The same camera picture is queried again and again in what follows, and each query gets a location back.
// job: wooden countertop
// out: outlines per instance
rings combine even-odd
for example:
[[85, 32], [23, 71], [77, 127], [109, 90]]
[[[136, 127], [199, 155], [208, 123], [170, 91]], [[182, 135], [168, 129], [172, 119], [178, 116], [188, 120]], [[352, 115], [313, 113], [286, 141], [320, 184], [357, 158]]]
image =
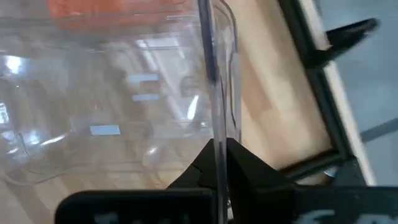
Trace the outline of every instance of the wooden countertop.
[[[243, 144], [275, 168], [327, 150], [328, 135], [277, 1], [228, 4], [239, 30]], [[162, 178], [171, 182], [181, 172], [163, 173]], [[0, 223], [49, 224], [58, 203], [71, 193], [148, 188], [151, 180], [138, 173], [64, 175], [34, 187], [2, 181]]]

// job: clear plastic container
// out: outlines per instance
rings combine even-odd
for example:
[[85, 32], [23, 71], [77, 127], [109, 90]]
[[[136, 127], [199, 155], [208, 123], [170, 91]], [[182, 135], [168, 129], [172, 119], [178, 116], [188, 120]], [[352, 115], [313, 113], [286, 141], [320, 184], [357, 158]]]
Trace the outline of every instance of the clear plastic container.
[[234, 20], [224, 2], [208, 3], [0, 3], [6, 182], [137, 173], [142, 188], [165, 188], [210, 138], [239, 139]]

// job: light wood grain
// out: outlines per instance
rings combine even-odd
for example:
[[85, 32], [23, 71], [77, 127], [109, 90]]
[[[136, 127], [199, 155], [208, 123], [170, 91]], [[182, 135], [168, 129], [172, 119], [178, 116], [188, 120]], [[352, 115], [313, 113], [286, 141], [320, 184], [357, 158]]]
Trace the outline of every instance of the light wood grain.
[[[330, 140], [277, 1], [228, 0], [228, 4], [236, 16], [239, 29], [243, 87], [243, 144], [276, 169], [327, 150], [330, 147]], [[70, 90], [71, 98], [77, 99], [80, 95], [85, 94], [93, 96], [92, 105], [113, 105], [115, 108], [122, 108], [121, 111], [114, 111], [114, 114], [110, 115], [111, 117], [100, 114], [98, 119], [114, 120], [118, 118], [120, 122], [143, 119], [146, 115], [139, 109], [139, 105], [129, 106], [131, 105], [131, 93], [128, 87], [120, 88], [123, 79], [121, 77], [123, 74], [116, 73], [107, 82], [96, 83], [96, 85], [106, 85], [109, 88], [107, 93], [93, 93], [89, 90], [73, 93]], [[36, 83], [31, 87], [30, 93], [43, 93], [47, 88], [43, 86], [46, 85]], [[158, 87], [148, 86], [148, 88], [157, 89]], [[98, 101], [98, 98], [94, 97], [95, 94], [102, 94], [101, 100]], [[25, 93], [23, 97], [29, 97], [29, 93]], [[46, 126], [44, 120], [48, 121], [48, 119], [43, 119], [43, 116], [47, 115], [50, 116], [53, 123], [57, 124], [55, 127], [68, 129], [70, 123], [65, 122], [64, 117], [76, 113], [89, 113], [91, 110], [90, 105], [86, 103], [87, 99], [71, 101], [65, 98], [62, 101], [51, 101], [51, 99], [44, 98], [35, 103], [44, 105], [44, 101], [49, 101], [50, 104], [47, 106], [56, 108], [51, 110], [56, 112], [32, 114], [31, 116], [37, 117], [35, 123], [27, 123], [25, 126], [44, 127]], [[70, 106], [74, 103], [78, 103], [78, 106]], [[165, 113], [166, 108], [168, 108], [166, 104], [161, 107], [151, 106], [149, 116], [156, 118], [159, 114]], [[80, 122], [83, 121], [75, 121], [75, 125], [79, 125]], [[62, 132], [58, 133], [56, 128], [52, 132], [56, 133], [55, 136], [62, 134]], [[81, 150], [83, 154], [80, 154], [82, 156], [75, 158], [74, 161], [101, 159], [95, 157], [94, 149], [103, 151], [109, 147], [114, 150], [109, 153], [105, 151], [103, 155], [112, 159], [127, 158], [127, 153], [135, 153], [138, 157], [147, 155], [147, 151], [140, 150], [143, 148], [141, 145], [130, 146], [134, 145], [132, 141], [120, 142], [120, 139], [115, 137], [107, 141], [88, 142], [82, 146], [75, 146], [75, 150]], [[0, 223], [52, 223], [57, 204], [67, 195], [85, 189], [164, 188], [183, 172], [205, 143], [206, 137], [187, 142], [172, 142], [176, 150], [162, 156], [188, 159], [182, 163], [182, 167], [181, 161], [177, 161], [177, 164], [174, 164], [177, 168], [174, 167], [175, 169], [169, 171], [156, 169], [153, 167], [156, 160], [152, 161], [148, 158], [147, 163], [139, 161], [137, 164], [133, 164], [137, 167], [128, 167], [134, 172], [63, 175], [33, 187], [16, 186], [8, 181], [2, 181], [0, 182]], [[70, 144], [73, 146], [73, 143], [66, 142], [60, 143], [59, 147], [66, 148]], [[127, 146], [133, 148], [132, 152], [126, 150]], [[55, 153], [48, 156], [56, 161], [60, 155]], [[43, 167], [27, 166], [23, 172], [16, 175], [27, 175], [27, 172], [32, 170], [38, 172], [51, 167], [62, 168], [62, 165], [50, 162]]]

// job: black bracket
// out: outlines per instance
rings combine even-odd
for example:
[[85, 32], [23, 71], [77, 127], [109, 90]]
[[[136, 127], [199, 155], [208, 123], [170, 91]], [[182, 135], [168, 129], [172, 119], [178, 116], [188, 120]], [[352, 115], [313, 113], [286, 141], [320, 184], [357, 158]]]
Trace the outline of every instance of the black bracket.
[[360, 43], [371, 31], [376, 30], [378, 26], [379, 21], [372, 18], [327, 31], [326, 35], [331, 47], [326, 50], [314, 50], [305, 63], [305, 68], [310, 73], [319, 72], [331, 60], [334, 60]]
[[[217, 191], [213, 140], [168, 189]], [[287, 179], [234, 139], [227, 140], [233, 223], [391, 223], [398, 189], [305, 186]]]

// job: black metal frame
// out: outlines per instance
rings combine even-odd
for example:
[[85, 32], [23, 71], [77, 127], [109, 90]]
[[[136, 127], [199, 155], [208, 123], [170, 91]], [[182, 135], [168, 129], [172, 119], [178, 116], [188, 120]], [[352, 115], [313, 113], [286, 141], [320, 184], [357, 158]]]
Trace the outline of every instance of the black metal frame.
[[323, 68], [328, 65], [330, 60], [363, 40], [369, 31], [378, 26], [378, 21], [367, 19], [329, 30], [326, 34], [332, 46], [327, 50], [318, 50], [312, 39], [299, 0], [279, 0], [279, 5], [298, 55], [305, 67], [309, 84], [331, 140], [331, 149], [328, 151], [281, 170], [281, 173], [291, 180], [299, 180], [331, 166], [340, 166], [346, 161], [355, 160]]

